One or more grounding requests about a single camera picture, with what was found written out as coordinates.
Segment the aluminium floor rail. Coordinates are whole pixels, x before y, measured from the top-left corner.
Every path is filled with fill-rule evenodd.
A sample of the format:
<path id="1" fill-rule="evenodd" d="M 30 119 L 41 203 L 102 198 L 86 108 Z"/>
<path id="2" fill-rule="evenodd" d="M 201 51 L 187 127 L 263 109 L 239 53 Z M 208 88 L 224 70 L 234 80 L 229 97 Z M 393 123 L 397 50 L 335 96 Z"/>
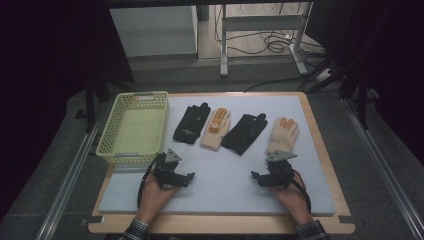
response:
<path id="1" fill-rule="evenodd" d="M 424 240 L 424 221 L 418 213 L 418 210 L 399 184 L 370 132 L 358 120 L 357 111 L 354 105 L 346 99 L 341 99 L 341 103 L 345 107 L 354 128 L 365 145 L 372 161 L 376 165 L 378 172 L 380 173 L 390 195 L 400 210 L 400 213 L 414 238 L 416 240 Z"/>
<path id="2" fill-rule="evenodd" d="M 49 211 L 47 212 L 44 221 L 39 228 L 35 240 L 52 240 L 62 214 L 65 211 L 69 198 L 79 178 L 83 165 L 85 164 L 86 158 L 90 152 L 92 143 L 96 138 L 100 125 L 101 121 L 96 120 L 91 130 L 85 134 L 83 142 L 80 145 L 77 154 L 64 177 L 59 191 L 56 194 L 49 208 Z"/>

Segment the black stand leg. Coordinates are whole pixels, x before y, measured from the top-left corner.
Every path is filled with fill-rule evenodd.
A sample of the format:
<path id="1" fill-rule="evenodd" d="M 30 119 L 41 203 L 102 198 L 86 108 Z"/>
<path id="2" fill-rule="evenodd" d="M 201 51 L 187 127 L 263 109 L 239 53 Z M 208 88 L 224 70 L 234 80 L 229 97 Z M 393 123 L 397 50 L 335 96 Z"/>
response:
<path id="1" fill-rule="evenodd" d="M 93 89 L 92 89 L 90 79 L 87 79 L 85 82 L 85 96 L 86 96 L 86 115 L 87 115 L 86 132 L 89 133 L 92 130 L 95 123 Z"/>

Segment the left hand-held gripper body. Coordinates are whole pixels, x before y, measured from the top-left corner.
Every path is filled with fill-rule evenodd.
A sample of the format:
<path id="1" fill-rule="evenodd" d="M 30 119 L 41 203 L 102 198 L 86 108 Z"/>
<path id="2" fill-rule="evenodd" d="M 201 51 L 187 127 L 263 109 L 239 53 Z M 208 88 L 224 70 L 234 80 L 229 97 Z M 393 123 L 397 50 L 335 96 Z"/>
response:
<path id="1" fill-rule="evenodd" d="M 182 158 L 172 149 L 161 153 L 154 159 L 153 175 L 162 190 L 169 190 L 171 187 L 186 187 L 187 176 L 177 174 L 176 167 Z"/>

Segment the black glove with small logo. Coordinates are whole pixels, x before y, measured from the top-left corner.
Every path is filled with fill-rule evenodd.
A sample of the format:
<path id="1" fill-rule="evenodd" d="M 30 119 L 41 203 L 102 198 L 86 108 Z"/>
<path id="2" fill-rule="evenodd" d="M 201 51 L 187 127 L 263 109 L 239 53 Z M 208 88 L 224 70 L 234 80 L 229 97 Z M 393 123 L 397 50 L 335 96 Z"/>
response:
<path id="1" fill-rule="evenodd" d="M 194 144 L 199 138 L 209 114 L 210 107 L 206 102 L 200 106 L 188 106 L 174 131 L 173 139 L 177 142 Z"/>

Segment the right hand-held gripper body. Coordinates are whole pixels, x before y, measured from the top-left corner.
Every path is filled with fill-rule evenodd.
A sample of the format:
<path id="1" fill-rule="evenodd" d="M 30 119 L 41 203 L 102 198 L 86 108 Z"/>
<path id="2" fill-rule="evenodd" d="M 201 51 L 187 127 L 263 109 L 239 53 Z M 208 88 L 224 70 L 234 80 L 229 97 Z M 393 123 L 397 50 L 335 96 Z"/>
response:
<path id="1" fill-rule="evenodd" d="M 277 150 L 265 159 L 270 172 L 268 187 L 286 188 L 290 184 L 294 170 L 288 160 L 296 157 L 294 153 Z"/>

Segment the person's left hand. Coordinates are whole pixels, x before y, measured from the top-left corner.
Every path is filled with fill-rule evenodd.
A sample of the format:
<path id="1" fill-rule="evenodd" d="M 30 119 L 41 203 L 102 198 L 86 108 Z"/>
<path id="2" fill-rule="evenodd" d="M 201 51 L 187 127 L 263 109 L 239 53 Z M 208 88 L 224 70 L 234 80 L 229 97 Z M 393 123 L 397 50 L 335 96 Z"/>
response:
<path id="1" fill-rule="evenodd" d="M 147 220 L 151 223 L 177 191 L 162 190 L 156 178 L 152 174 L 149 174 L 135 218 Z"/>

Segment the black glove with loop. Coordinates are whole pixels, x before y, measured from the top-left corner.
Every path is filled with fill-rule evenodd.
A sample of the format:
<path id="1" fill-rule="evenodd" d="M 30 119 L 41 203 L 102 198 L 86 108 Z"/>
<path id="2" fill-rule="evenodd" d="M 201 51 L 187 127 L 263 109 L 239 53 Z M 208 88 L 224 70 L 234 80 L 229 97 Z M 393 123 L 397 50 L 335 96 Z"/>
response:
<path id="1" fill-rule="evenodd" d="M 223 138 L 221 145 L 241 156 L 258 138 L 267 124 L 265 113 L 261 113 L 258 116 L 244 114 Z"/>

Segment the person's right hand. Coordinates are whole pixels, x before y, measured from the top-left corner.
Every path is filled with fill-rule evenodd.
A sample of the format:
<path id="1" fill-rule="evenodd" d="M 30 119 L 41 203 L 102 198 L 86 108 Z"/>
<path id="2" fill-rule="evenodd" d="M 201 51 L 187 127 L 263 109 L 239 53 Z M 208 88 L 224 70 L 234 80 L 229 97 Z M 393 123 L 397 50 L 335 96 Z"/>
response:
<path id="1" fill-rule="evenodd" d="M 313 221 L 306 200 L 295 185 L 291 184 L 285 189 L 270 187 L 269 191 L 291 215 L 296 225 L 304 225 Z"/>

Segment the white power strip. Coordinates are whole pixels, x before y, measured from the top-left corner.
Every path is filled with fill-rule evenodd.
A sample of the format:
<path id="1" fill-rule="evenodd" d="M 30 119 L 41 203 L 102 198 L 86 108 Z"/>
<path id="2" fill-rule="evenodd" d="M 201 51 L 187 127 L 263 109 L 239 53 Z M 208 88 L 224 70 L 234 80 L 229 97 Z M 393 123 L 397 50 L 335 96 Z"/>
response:
<path id="1" fill-rule="evenodd" d="M 322 71 L 317 77 L 316 77 L 316 81 L 317 82 L 322 82 L 324 80 L 326 80 L 327 78 L 329 78 L 332 74 L 334 73 L 334 71 L 330 68 L 326 68 L 324 71 Z"/>

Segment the dark curtain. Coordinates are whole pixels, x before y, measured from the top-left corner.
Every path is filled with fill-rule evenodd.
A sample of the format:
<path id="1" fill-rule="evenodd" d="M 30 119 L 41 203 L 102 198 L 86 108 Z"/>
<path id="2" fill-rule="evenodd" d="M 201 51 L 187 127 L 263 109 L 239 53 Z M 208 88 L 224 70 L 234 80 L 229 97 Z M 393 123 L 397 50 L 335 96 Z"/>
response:
<path id="1" fill-rule="evenodd" d="M 424 0 L 315 0 L 307 36 L 321 44 L 346 76 L 343 97 L 378 94 L 376 109 L 424 162 Z"/>
<path id="2" fill-rule="evenodd" d="M 0 0 L 0 220 L 86 87 L 132 73 L 107 0 Z"/>

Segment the beige glove with orange tag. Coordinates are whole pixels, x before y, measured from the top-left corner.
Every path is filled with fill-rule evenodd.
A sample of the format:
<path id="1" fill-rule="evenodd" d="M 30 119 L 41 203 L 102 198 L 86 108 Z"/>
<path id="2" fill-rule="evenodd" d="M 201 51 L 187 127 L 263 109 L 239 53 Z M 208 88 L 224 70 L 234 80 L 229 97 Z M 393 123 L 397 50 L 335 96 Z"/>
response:
<path id="1" fill-rule="evenodd" d="M 223 138 L 229 131 L 231 112 L 226 108 L 218 108 L 212 112 L 200 145 L 204 148 L 218 151 Z"/>

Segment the beige fuzzy glove orange fingertips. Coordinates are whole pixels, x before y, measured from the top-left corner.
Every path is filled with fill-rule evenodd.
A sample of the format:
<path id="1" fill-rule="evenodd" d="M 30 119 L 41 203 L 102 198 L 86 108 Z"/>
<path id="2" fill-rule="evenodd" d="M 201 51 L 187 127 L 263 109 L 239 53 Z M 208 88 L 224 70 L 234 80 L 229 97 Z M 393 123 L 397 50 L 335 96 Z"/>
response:
<path id="1" fill-rule="evenodd" d="M 292 152 L 299 135 L 298 123 L 286 117 L 277 118 L 271 131 L 270 144 L 267 152 L 275 151 Z"/>

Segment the white cabinet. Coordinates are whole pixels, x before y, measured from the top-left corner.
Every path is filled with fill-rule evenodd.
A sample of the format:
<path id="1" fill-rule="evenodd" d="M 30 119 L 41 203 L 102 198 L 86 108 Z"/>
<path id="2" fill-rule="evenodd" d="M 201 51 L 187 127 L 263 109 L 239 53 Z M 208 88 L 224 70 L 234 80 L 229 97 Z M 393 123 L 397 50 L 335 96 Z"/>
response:
<path id="1" fill-rule="evenodd" d="M 127 57 L 197 52 L 195 6 L 110 9 Z"/>

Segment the light green plastic basket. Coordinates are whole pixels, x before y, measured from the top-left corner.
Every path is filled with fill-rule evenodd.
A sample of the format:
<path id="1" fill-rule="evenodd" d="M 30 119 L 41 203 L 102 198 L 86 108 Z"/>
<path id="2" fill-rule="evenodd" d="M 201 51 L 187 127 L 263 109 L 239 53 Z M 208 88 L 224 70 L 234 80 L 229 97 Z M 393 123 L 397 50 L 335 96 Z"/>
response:
<path id="1" fill-rule="evenodd" d="M 163 151 L 168 113 L 166 91 L 118 94 L 96 155 L 112 164 L 151 162 Z"/>

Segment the grey metal desk frame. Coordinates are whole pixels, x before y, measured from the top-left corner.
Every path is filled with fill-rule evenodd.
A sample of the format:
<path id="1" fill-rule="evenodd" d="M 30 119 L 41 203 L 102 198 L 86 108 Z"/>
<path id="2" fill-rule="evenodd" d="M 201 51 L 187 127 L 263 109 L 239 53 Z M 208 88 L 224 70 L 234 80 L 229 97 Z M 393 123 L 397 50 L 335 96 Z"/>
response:
<path id="1" fill-rule="evenodd" d="M 220 74 L 222 77 L 228 76 L 228 54 L 226 34 L 237 31 L 261 31 L 261 30 L 294 30 L 297 32 L 295 40 L 289 45 L 289 50 L 301 75 L 307 74 L 306 66 L 299 55 L 299 45 L 302 40 L 304 30 L 312 3 L 308 2 L 301 14 L 296 15 L 274 15 L 274 16 L 234 16 L 228 17 L 226 5 L 222 5 L 221 24 L 221 55 Z"/>

